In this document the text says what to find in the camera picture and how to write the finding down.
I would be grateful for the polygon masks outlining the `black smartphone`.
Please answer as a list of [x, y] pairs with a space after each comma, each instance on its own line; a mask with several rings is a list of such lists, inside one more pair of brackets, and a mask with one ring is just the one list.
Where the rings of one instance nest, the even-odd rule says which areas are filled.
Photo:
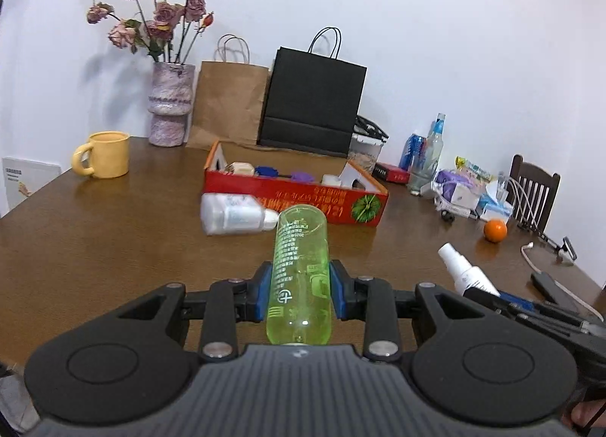
[[575, 300], [548, 273], [533, 272], [531, 274], [531, 283], [545, 301], [574, 314], [579, 313]]

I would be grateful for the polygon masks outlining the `small black round object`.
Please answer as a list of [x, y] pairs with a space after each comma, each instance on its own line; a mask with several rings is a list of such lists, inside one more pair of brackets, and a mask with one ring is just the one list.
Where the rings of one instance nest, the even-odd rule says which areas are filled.
[[448, 224], [452, 224], [452, 222], [455, 221], [455, 215], [447, 210], [442, 210], [440, 212], [440, 217], [442, 217], [442, 220]]

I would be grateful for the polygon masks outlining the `pink dried flowers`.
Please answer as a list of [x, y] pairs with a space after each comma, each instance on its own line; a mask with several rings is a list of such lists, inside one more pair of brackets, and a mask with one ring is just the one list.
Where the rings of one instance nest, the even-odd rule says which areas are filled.
[[107, 2], [93, 1], [86, 22], [111, 20], [107, 38], [130, 53], [144, 51], [156, 63], [183, 64], [195, 42], [214, 22], [205, 0], [122, 0], [134, 5], [134, 14], [119, 15]]

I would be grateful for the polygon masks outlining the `small white spray bottle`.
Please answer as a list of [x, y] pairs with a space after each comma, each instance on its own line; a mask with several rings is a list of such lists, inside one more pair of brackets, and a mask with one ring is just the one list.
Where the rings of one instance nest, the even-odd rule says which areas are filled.
[[444, 244], [437, 254], [446, 266], [459, 294], [464, 295], [466, 290], [478, 288], [495, 296], [500, 295], [485, 273], [478, 266], [472, 265], [450, 243]]

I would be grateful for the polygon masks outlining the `brown paper bag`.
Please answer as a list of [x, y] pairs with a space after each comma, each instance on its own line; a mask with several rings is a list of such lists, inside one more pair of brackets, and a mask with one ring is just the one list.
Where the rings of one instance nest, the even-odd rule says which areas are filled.
[[254, 147], [268, 81], [268, 67], [251, 63], [247, 41], [220, 37], [214, 58], [200, 67], [187, 146], [208, 150], [224, 140]]

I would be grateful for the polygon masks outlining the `small red box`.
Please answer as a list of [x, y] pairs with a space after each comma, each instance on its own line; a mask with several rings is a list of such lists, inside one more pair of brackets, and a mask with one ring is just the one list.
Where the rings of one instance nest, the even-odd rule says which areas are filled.
[[385, 163], [375, 164], [373, 176], [384, 182], [398, 183], [399, 185], [406, 185], [410, 179], [410, 173], [407, 170]]

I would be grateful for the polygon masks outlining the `red cardboard box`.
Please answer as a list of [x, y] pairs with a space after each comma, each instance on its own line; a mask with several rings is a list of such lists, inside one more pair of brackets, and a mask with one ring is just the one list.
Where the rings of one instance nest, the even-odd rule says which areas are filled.
[[[240, 176], [228, 174], [232, 162], [270, 166], [290, 178]], [[313, 183], [293, 182], [291, 174], [304, 171]], [[321, 185], [324, 174], [339, 175], [342, 185]], [[314, 206], [323, 211], [331, 224], [359, 224], [376, 227], [381, 221], [389, 192], [365, 169], [344, 158], [302, 153], [270, 147], [244, 147], [216, 141], [205, 162], [205, 193], [250, 195], [269, 209], [281, 212], [296, 204]]]

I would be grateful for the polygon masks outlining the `purple white pouch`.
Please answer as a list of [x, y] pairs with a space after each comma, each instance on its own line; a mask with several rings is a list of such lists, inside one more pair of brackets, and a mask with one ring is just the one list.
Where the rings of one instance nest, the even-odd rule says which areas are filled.
[[482, 196], [482, 187], [456, 171], [441, 170], [434, 178], [440, 195], [452, 205], [475, 210]]

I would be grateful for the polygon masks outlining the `clear glass bottle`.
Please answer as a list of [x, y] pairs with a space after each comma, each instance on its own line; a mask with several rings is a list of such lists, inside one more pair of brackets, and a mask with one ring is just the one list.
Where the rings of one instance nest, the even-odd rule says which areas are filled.
[[433, 176], [436, 175], [440, 155], [444, 147], [443, 131], [445, 120], [445, 114], [437, 114], [436, 121], [431, 126], [430, 134], [424, 140], [419, 153], [413, 158], [408, 182], [409, 192], [413, 196], [418, 196], [423, 185], [433, 180]]

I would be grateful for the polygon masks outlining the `black paper bag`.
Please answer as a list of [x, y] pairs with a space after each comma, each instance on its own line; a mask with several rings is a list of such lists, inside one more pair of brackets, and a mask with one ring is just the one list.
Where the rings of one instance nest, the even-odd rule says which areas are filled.
[[342, 34], [324, 27], [314, 38], [335, 34], [328, 56], [281, 47], [265, 94], [257, 143], [335, 157], [348, 154], [367, 69], [339, 58]]

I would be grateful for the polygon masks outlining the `dark wooden chair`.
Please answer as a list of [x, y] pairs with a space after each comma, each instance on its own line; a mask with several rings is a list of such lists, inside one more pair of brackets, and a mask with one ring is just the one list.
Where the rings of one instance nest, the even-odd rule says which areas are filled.
[[508, 181], [508, 202], [514, 207], [514, 220], [543, 233], [547, 228], [560, 182], [559, 173], [549, 174], [537, 165], [525, 161], [521, 155], [515, 155], [512, 158]]

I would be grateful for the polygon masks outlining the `cream yellow block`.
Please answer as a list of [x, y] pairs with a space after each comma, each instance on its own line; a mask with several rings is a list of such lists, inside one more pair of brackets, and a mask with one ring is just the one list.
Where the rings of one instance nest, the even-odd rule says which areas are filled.
[[256, 174], [255, 166], [248, 162], [229, 163], [225, 167], [224, 171], [228, 174], [240, 175], [240, 176], [254, 176]]

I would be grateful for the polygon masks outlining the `orange fruit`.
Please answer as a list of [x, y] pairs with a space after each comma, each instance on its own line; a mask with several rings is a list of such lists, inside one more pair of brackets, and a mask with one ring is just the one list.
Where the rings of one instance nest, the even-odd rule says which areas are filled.
[[491, 219], [484, 225], [483, 232], [487, 241], [498, 244], [508, 236], [508, 226], [500, 219]]

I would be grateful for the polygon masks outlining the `white plastic bottle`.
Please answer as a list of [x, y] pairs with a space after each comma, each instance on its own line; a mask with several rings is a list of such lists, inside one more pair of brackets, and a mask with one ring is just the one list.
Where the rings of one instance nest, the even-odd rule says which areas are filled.
[[202, 230], [209, 236], [269, 232], [278, 217], [253, 196], [204, 193], [200, 200]]

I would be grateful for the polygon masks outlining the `clear food container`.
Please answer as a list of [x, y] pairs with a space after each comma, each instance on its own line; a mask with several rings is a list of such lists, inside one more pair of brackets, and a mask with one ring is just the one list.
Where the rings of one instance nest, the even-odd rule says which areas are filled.
[[348, 160], [372, 174], [389, 136], [376, 123], [357, 115], [351, 134]]

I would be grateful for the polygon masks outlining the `green plastic bottle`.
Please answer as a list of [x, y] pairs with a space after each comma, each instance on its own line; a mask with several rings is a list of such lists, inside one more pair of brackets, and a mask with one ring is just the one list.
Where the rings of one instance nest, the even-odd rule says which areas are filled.
[[280, 214], [275, 235], [266, 334], [274, 345], [325, 345], [332, 335], [326, 217], [311, 205]]

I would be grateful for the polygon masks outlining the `tissue box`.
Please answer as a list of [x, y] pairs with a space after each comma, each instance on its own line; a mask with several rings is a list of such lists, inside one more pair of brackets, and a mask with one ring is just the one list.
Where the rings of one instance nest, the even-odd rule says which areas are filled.
[[506, 201], [507, 196], [508, 192], [498, 180], [487, 183], [476, 205], [476, 215], [481, 221], [502, 221], [507, 224], [514, 211], [512, 204]]

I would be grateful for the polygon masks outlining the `white leaflet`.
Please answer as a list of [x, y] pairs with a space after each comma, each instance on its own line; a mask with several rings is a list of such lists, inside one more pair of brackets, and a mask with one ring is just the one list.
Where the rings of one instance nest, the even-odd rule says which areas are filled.
[[8, 210], [26, 199], [62, 174], [59, 165], [5, 157], [2, 159]]

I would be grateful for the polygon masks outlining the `colourful snack packet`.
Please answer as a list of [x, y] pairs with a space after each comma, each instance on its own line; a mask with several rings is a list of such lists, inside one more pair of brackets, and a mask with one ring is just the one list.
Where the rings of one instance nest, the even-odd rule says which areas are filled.
[[463, 157], [457, 156], [455, 158], [455, 166], [458, 171], [471, 176], [478, 182], [492, 182], [494, 179], [494, 176], [490, 172]]

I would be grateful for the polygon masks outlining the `blue drink can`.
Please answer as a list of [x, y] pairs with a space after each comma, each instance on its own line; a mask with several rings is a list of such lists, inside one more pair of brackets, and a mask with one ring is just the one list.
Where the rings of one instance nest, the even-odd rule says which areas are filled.
[[418, 135], [416, 133], [411, 134], [404, 145], [404, 150], [401, 153], [401, 160], [400, 163], [398, 163], [398, 167], [409, 171], [413, 166], [414, 160], [422, 153], [424, 141], [425, 138], [422, 135]]

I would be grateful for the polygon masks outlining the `yellow ceramic mug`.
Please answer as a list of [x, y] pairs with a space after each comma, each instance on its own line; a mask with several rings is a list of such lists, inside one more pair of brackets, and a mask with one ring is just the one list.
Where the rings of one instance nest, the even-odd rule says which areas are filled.
[[130, 136], [121, 131], [102, 131], [88, 136], [72, 155], [71, 168], [81, 176], [112, 179], [128, 173]]

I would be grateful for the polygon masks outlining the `purple bottle cap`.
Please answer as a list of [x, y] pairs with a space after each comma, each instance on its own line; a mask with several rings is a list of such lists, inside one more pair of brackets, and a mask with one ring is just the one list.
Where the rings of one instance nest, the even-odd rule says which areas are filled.
[[293, 182], [304, 182], [304, 183], [313, 183], [315, 182], [315, 178], [304, 171], [296, 171], [291, 174], [291, 180]]

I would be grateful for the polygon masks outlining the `purple textured vase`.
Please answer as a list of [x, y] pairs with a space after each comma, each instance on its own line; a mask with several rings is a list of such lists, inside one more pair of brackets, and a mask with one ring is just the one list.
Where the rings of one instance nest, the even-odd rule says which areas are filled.
[[180, 147], [194, 98], [195, 66], [158, 62], [154, 64], [148, 111], [152, 115], [149, 143], [155, 147]]

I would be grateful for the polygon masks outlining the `blue bottle cap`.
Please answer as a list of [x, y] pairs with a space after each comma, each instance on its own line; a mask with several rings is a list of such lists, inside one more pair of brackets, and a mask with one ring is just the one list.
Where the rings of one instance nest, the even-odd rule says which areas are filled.
[[255, 175], [269, 178], [290, 178], [290, 175], [281, 174], [276, 168], [270, 166], [257, 166], [255, 168]]

